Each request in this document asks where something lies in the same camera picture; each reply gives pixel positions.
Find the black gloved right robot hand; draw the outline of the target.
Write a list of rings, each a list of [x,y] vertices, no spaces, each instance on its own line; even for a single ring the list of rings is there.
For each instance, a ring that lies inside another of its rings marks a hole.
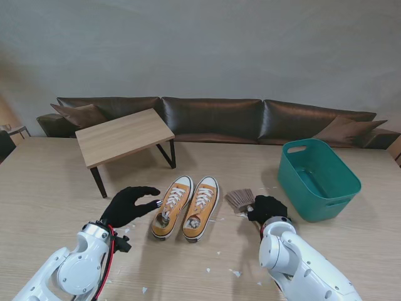
[[[251,207],[253,210],[247,212],[247,218],[251,222],[256,222],[259,226],[262,226],[268,219],[273,217],[288,217],[287,207],[272,196],[256,196]]]

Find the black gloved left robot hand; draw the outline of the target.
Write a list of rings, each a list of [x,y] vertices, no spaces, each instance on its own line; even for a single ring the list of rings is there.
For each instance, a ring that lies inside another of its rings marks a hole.
[[[161,200],[153,200],[147,204],[136,205],[138,199],[144,196],[158,196],[160,191],[155,187],[126,187],[118,192],[100,217],[100,221],[112,228],[121,228],[159,208]]]

